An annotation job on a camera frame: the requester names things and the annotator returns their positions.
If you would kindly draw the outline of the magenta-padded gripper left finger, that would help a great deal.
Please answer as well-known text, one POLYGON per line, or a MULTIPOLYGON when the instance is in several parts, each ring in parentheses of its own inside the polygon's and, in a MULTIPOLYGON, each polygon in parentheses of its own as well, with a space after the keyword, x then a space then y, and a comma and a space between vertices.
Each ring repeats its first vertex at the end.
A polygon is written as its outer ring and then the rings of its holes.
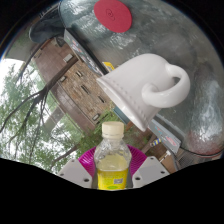
POLYGON ((59 171, 58 176, 78 186, 97 188, 97 174, 94 162, 95 148, 91 148, 78 159, 70 159, 59 171))

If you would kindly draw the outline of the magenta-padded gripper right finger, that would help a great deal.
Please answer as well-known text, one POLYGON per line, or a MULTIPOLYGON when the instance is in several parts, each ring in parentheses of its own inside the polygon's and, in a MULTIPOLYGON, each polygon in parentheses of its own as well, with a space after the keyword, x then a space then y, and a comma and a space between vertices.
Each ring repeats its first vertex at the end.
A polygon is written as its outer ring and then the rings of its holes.
POLYGON ((139 149, 128 146, 132 160, 129 166, 127 188, 140 188, 169 175, 155 156, 147 157, 139 149))

